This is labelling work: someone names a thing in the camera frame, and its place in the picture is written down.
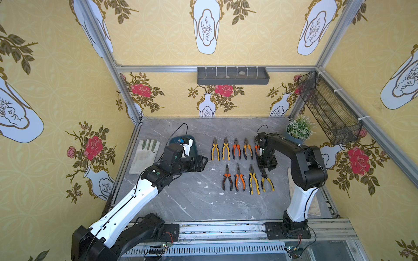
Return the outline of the red orange black pliers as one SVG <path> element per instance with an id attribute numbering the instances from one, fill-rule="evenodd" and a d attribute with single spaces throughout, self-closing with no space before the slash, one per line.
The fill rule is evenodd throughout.
<path id="1" fill-rule="evenodd" d="M 237 138 L 234 139 L 234 144 L 233 144 L 233 159 L 241 159 L 241 147 L 238 143 Z"/>

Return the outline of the yellow black pliers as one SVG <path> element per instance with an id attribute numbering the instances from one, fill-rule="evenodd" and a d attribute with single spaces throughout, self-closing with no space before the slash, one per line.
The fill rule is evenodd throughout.
<path id="1" fill-rule="evenodd" d="M 212 143 L 212 149 L 211 149 L 211 160 L 214 161 L 215 159 L 220 161 L 220 151 L 219 151 L 219 147 L 218 147 L 218 142 L 217 139 L 214 138 L 213 139 L 213 143 Z"/>
<path id="2" fill-rule="evenodd" d="M 260 188 L 259 188 L 258 179 L 256 177 L 256 173 L 254 171 L 254 168 L 251 164 L 250 164 L 250 167 L 249 167 L 249 189 L 250 189 L 250 194 L 251 195 L 253 195 L 254 193 L 257 193 L 258 195 L 260 195 Z"/>
<path id="3" fill-rule="evenodd" d="M 222 147 L 222 160 L 230 160 L 230 148 L 229 148 L 229 142 L 228 138 L 225 137 L 223 141 L 223 147 Z"/>

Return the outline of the orange long nose pliers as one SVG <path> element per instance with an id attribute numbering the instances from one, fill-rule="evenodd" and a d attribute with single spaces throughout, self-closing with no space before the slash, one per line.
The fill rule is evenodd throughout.
<path id="1" fill-rule="evenodd" d="M 255 153 L 256 153 L 257 156 L 260 156 L 261 155 L 261 152 L 260 152 L 261 147 L 259 145 L 256 144 L 254 146 L 254 150 L 255 150 Z"/>

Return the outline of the teal plastic storage box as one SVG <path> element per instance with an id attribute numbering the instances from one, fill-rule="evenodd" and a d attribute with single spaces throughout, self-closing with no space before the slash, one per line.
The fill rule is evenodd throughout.
<path id="1" fill-rule="evenodd" d="M 196 141 L 191 135 L 171 138 L 169 144 L 180 144 L 184 148 L 182 158 L 191 158 L 198 155 Z"/>

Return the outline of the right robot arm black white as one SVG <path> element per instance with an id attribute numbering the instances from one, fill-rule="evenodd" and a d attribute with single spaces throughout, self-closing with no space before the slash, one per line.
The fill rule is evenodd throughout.
<path id="1" fill-rule="evenodd" d="M 291 177 L 295 189 L 291 203 L 284 212 L 280 230 L 288 237 L 296 232 L 308 232 L 309 208 L 318 189 L 328 178 L 320 149 L 317 146 L 296 144 L 278 133 L 258 133 L 255 144 L 260 147 L 256 160 L 261 172 L 276 168 L 276 151 L 291 160 Z"/>

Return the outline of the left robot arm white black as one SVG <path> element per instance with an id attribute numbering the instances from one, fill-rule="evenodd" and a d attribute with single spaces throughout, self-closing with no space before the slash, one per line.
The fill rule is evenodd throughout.
<path id="1" fill-rule="evenodd" d="M 130 228 L 126 226 L 137 213 L 166 186 L 174 176 L 185 172 L 202 172 L 209 161 L 202 155 L 184 157 L 182 145 L 165 147 L 162 159 L 147 167 L 134 188 L 112 210 L 89 228 L 80 226 L 72 235 L 73 261 L 116 261 L 127 251 L 163 236 L 164 220 L 154 213 L 145 215 Z"/>

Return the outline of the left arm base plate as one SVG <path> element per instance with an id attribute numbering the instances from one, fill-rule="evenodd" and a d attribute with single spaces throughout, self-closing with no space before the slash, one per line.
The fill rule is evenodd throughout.
<path id="1" fill-rule="evenodd" d="M 179 224 L 164 224 L 157 233 L 157 242 L 174 243 L 179 239 Z"/>

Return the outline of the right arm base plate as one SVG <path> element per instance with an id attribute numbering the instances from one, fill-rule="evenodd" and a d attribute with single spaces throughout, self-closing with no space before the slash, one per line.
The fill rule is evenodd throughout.
<path id="1" fill-rule="evenodd" d="M 310 239 L 311 233 L 307 223 L 292 225 L 286 222 L 267 222 L 262 225 L 262 231 L 269 240 L 273 239 Z"/>

